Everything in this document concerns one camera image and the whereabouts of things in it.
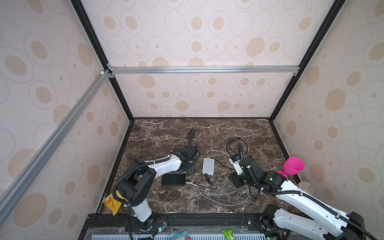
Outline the black network switch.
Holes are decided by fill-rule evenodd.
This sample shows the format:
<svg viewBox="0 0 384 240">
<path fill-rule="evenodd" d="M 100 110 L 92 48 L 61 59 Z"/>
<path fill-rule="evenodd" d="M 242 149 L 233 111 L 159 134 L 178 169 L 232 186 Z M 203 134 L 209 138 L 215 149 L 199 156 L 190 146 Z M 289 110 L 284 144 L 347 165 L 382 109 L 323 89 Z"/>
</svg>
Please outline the black network switch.
<svg viewBox="0 0 384 240">
<path fill-rule="evenodd" d="M 184 186 L 186 174 L 165 174 L 162 176 L 162 186 Z"/>
</svg>

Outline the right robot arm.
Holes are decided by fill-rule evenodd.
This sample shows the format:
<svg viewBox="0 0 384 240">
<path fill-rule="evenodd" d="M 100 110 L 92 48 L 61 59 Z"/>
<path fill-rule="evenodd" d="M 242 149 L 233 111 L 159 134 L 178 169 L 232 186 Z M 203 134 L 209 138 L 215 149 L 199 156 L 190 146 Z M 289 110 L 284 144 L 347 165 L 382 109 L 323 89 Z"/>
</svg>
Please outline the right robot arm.
<svg viewBox="0 0 384 240">
<path fill-rule="evenodd" d="M 265 230 L 286 229 L 312 240 L 375 239 L 365 229 L 362 216 L 355 212 L 347 214 L 323 203 L 287 178 L 305 169 L 305 164 L 299 158 L 290 157 L 284 163 L 282 171 L 269 172 L 265 172 L 253 158 L 233 155 L 230 163 L 236 170 L 232 180 L 237 188 L 244 185 L 255 187 L 258 191 L 275 196 L 305 214 L 302 217 L 270 204 L 260 218 Z"/>
</svg>

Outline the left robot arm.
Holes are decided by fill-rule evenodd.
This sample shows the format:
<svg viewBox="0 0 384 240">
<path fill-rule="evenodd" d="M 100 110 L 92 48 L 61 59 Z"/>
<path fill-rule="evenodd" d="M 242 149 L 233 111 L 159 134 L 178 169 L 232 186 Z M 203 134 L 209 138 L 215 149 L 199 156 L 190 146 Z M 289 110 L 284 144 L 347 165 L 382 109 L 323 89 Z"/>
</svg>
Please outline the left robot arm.
<svg viewBox="0 0 384 240">
<path fill-rule="evenodd" d="M 161 178 L 164 186 L 184 186 L 187 172 L 195 171 L 198 152 L 197 147 L 187 144 L 157 160 L 134 159 L 112 190 L 114 200 L 128 208 L 139 223 L 151 224 L 153 212 L 147 197 L 153 183 Z"/>
</svg>

